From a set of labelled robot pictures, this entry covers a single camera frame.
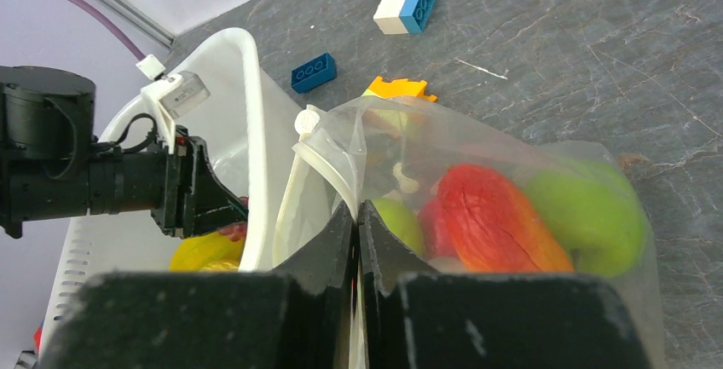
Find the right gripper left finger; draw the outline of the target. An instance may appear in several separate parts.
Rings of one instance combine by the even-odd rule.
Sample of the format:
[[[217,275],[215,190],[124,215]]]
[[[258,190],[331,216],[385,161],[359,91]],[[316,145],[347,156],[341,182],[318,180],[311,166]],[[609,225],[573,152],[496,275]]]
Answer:
[[[346,368],[356,233],[346,205],[264,273],[92,279],[43,347],[42,368]]]

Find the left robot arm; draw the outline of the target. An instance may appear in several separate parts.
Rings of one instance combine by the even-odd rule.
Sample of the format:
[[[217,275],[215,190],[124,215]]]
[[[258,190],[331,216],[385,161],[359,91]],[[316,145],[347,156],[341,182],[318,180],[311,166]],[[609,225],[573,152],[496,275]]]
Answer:
[[[12,238],[26,222],[146,210],[181,239],[245,223],[248,207],[216,177],[205,141],[176,124],[176,104],[204,100],[191,72],[142,93],[151,129],[133,147],[93,133],[95,84],[40,66],[1,70],[1,226]]]

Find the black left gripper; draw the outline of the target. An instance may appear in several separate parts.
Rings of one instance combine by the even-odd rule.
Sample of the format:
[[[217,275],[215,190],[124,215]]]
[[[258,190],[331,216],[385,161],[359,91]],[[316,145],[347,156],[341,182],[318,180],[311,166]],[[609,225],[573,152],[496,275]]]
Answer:
[[[170,237],[189,239],[248,222],[248,205],[225,187],[212,169],[205,141],[184,136],[184,151],[169,154],[159,139],[151,152],[165,158],[165,177],[159,206],[151,217]]]

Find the red grape bunch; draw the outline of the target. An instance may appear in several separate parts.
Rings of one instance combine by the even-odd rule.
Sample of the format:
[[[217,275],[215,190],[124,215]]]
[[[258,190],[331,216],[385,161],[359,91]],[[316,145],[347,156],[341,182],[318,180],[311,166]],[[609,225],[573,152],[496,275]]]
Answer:
[[[218,233],[232,242],[245,240],[247,235],[247,222],[220,229]]]

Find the green pear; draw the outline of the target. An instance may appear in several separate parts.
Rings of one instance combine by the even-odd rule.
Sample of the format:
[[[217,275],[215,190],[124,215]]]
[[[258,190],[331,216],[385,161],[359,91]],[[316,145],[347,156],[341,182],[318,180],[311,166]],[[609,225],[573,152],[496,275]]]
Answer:
[[[393,199],[373,199],[372,204],[385,226],[418,256],[425,253],[425,242],[416,215],[403,203]]]

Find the red orange mango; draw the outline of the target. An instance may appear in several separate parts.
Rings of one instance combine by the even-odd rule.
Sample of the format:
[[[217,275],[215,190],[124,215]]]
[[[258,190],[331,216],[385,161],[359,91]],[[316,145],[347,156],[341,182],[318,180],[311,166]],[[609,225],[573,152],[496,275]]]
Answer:
[[[457,164],[437,198],[457,256],[475,273],[568,273],[564,248],[527,196],[498,170]]]

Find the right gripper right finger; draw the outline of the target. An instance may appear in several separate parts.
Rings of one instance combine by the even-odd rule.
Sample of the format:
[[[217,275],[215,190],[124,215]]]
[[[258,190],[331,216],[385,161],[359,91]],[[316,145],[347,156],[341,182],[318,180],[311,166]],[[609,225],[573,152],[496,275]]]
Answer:
[[[369,368],[648,368],[621,298],[585,274],[443,274],[358,213]]]

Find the red apple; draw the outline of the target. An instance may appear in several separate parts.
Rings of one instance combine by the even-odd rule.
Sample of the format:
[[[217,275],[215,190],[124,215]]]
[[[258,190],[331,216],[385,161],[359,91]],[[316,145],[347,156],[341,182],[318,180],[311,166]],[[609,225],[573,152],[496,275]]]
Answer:
[[[439,199],[431,199],[417,214],[425,242],[425,254],[429,258],[457,258],[448,228],[445,225]]]

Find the clear dotted zip bag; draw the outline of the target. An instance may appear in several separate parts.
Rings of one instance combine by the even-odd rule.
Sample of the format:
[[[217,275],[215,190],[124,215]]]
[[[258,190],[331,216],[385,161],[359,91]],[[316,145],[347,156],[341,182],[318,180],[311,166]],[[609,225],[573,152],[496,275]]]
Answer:
[[[370,201],[443,272],[576,272],[607,279],[655,368],[666,365],[652,227],[601,144],[531,146],[411,96],[361,96],[296,118],[298,142],[272,246],[275,264],[339,204]]]

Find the black grape bunch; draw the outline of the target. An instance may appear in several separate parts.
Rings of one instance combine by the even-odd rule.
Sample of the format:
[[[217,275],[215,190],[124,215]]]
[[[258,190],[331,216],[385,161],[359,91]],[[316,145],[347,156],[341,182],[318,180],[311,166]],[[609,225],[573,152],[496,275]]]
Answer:
[[[405,149],[405,142],[395,136],[379,134],[367,138],[364,192],[370,199],[392,192],[419,191],[419,183],[403,172]]]

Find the green apple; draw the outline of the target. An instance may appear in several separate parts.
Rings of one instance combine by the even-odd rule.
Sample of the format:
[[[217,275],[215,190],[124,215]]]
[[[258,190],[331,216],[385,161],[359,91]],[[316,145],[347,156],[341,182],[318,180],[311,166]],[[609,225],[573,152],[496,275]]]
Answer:
[[[561,158],[539,170],[523,191],[576,271],[613,278],[636,268],[649,235],[628,179],[611,164]]]

